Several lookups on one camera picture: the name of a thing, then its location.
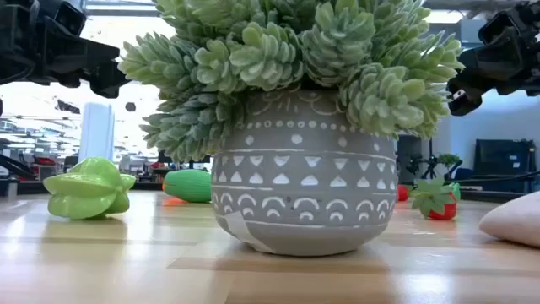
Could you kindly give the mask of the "small background potted plant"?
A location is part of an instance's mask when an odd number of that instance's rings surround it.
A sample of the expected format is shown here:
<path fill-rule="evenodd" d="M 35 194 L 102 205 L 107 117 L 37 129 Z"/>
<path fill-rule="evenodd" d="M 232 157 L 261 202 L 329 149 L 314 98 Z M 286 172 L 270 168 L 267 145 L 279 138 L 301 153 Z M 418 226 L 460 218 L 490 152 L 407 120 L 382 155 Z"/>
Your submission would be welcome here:
<path fill-rule="evenodd" d="M 447 170 L 450 170 L 454 165 L 461 161 L 458 155 L 440 154 L 437 156 L 438 163 L 443 165 Z"/>

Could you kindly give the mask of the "dark grey background panel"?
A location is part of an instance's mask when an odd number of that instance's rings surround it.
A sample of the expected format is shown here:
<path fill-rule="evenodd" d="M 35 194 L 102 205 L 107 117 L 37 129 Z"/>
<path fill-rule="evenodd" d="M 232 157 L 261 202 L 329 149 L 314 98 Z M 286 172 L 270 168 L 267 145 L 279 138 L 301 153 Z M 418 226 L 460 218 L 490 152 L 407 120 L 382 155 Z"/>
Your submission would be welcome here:
<path fill-rule="evenodd" d="M 400 135 L 397 141 L 397 167 L 400 184 L 412 184 L 418 177 L 422 158 L 422 140 L 413 135 Z"/>

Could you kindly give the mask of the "green artificial succulent plant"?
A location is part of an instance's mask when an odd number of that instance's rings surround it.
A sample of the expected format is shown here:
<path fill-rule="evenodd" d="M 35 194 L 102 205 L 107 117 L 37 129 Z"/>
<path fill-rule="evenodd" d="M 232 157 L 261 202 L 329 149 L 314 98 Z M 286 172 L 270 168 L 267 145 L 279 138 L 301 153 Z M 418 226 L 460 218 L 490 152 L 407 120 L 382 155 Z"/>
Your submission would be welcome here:
<path fill-rule="evenodd" d="M 460 41 L 431 33 L 421 0 L 153 0 L 175 29 L 125 43 L 118 68 L 159 90 L 144 138 L 177 161 L 218 153 L 249 94 L 337 93 L 351 127 L 435 134 Z"/>

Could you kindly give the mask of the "black background cabinet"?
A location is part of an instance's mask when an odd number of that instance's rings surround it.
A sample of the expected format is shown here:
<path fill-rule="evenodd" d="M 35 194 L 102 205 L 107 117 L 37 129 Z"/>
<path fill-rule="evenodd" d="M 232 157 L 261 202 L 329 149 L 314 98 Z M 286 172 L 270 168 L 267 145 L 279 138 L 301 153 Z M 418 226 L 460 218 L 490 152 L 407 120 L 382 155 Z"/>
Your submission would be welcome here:
<path fill-rule="evenodd" d="M 517 176 L 537 170 L 532 140 L 477 139 L 472 171 L 479 176 Z"/>

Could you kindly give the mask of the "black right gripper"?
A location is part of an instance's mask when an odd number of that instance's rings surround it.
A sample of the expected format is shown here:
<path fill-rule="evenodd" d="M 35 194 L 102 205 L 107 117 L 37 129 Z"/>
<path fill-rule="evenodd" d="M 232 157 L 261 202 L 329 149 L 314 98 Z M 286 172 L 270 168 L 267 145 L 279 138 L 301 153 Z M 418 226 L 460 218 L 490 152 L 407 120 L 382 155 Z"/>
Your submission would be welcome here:
<path fill-rule="evenodd" d="M 464 51 L 464 68 L 447 84 L 451 115 L 463 117 L 482 105 L 482 95 L 515 91 L 532 94 L 532 49 L 515 41 L 499 41 Z"/>

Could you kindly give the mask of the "beige folded cloth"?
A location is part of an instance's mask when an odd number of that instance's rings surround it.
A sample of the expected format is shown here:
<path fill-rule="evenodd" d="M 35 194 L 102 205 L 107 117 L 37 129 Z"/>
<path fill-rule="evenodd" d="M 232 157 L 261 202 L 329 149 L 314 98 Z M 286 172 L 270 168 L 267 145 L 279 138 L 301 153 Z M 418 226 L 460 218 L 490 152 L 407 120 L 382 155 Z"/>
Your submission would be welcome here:
<path fill-rule="evenodd" d="M 479 230 L 501 240 L 540 247 L 540 191 L 491 210 L 480 220 Z"/>

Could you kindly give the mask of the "black angular ceiling fixture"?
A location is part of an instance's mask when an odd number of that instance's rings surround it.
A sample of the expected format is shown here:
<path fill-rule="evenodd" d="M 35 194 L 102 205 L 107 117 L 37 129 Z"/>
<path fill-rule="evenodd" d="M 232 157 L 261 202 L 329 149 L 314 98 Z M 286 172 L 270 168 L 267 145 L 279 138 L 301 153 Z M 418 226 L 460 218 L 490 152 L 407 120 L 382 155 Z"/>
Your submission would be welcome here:
<path fill-rule="evenodd" d="M 80 109 L 77 106 L 74 106 L 60 99 L 57 100 L 57 105 L 55 106 L 55 109 L 59 111 L 70 112 L 72 114 L 80 114 Z"/>

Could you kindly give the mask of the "white room column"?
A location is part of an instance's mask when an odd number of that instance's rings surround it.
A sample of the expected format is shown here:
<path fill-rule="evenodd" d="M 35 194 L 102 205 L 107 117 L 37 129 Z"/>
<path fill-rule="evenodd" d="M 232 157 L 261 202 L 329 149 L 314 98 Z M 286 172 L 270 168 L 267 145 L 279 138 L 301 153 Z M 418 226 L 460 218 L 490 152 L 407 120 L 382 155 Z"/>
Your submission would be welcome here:
<path fill-rule="evenodd" d="M 101 156 L 113 160 L 115 113 L 111 104 L 88 102 L 84 105 L 78 161 Z"/>

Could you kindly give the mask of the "white tape strip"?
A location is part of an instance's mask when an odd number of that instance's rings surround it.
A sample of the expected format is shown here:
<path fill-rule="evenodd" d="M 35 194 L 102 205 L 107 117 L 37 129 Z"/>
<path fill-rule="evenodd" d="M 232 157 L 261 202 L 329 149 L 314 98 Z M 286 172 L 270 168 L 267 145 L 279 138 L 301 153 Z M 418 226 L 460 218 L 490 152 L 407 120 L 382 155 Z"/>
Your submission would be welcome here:
<path fill-rule="evenodd" d="M 269 246 L 256 239 L 250 233 L 240 211 L 226 214 L 224 219 L 229 227 L 230 233 L 238 240 L 244 242 L 258 252 L 273 253 L 273 250 Z"/>

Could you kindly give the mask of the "black background tripod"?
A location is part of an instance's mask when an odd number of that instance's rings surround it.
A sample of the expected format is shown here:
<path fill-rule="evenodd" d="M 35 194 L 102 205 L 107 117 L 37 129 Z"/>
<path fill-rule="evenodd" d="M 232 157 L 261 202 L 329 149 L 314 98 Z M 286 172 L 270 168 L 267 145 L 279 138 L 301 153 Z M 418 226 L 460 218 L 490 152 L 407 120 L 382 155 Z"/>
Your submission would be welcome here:
<path fill-rule="evenodd" d="M 433 152 L 433 140 L 429 140 L 429 157 L 424 158 L 422 155 L 412 155 L 406 166 L 406 169 L 411 174 L 416 175 L 420 171 L 421 165 L 427 165 L 427 168 L 420 175 L 420 179 L 435 179 L 437 173 L 435 172 L 436 166 L 439 165 L 439 159 Z"/>

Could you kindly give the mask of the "black slanted bar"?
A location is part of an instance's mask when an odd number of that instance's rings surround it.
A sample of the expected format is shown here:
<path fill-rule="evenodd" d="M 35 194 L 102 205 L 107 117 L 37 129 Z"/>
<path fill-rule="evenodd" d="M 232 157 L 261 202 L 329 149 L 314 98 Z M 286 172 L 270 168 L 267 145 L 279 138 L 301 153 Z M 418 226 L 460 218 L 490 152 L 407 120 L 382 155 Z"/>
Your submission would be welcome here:
<path fill-rule="evenodd" d="M 0 155 L 0 166 L 7 169 L 10 174 L 25 180 L 34 181 L 36 179 L 35 173 L 27 165 L 5 155 Z"/>

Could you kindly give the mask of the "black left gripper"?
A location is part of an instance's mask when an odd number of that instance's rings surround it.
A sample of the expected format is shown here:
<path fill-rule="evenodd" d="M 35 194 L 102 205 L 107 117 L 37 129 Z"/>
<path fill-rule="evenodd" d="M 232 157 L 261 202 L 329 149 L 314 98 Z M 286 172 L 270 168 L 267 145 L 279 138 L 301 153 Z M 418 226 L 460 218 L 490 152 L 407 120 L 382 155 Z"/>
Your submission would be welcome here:
<path fill-rule="evenodd" d="M 49 17 L 38 25 L 35 54 L 35 66 L 25 77 L 30 82 L 78 87 L 83 79 L 94 93 L 105 98 L 117 98 L 119 89 L 129 82 L 117 68 L 117 47 L 73 35 Z"/>

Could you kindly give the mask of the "grey patterned plant pot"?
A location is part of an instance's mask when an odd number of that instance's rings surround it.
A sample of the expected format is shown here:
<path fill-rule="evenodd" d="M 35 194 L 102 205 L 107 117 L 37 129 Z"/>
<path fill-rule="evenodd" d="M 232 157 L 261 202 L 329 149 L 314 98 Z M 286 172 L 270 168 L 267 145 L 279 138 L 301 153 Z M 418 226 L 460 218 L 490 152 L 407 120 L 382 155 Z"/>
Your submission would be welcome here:
<path fill-rule="evenodd" d="M 226 232 L 224 216 L 240 211 L 273 254 L 351 252 L 392 217 L 394 141 L 352 126 L 334 91 L 252 93 L 244 123 L 214 157 L 211 194 Z"/>

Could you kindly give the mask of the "green starfruit toy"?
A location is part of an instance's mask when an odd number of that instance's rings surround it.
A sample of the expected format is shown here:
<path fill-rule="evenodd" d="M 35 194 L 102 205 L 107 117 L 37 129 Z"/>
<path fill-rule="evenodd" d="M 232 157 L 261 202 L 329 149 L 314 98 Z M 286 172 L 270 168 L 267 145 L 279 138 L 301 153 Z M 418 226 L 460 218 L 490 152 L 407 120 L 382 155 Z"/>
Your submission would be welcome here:
<path fill-rule="evenodd" d="M 69 172 L 49 176 L 43 181 L 50 193 L 50 214 L 70 220 L 86 220 L 129 210 L 129 190 L 136 178 L 120 173 L 108 159 L 89 157 Z"/>

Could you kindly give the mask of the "green ridged vegetable toy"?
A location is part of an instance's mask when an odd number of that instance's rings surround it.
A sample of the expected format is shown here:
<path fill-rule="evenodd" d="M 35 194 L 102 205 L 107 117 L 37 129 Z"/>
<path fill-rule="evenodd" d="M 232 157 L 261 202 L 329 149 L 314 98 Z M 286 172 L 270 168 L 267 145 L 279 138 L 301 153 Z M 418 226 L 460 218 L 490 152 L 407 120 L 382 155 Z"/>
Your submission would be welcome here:
<path fill-rule="evenodd" d="M 167 195 L 190 203 L 211 201 L 211 175 L 198 169 L 170 171 L 165 175 L 163 190 Z"/>

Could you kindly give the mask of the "cluttered background office desks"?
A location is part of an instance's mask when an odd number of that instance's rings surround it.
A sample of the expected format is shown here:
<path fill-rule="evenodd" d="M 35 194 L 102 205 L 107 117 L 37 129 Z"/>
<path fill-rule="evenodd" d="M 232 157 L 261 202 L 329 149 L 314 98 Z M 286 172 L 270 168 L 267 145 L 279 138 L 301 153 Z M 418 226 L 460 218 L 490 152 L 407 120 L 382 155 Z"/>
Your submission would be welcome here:
<path fill-rule="evenodd" d="M 157 158 L 151 158 L 134 153 L 116 155 L 113 159 L 120 173 L 134 176 L 134 190 L 162 191 L 165 176 L 172 171 L 197 169 L 210 172 L 213 158 L 206 156 L 199 162 L 173 163 L 169 157 L 159 153 Z"/>

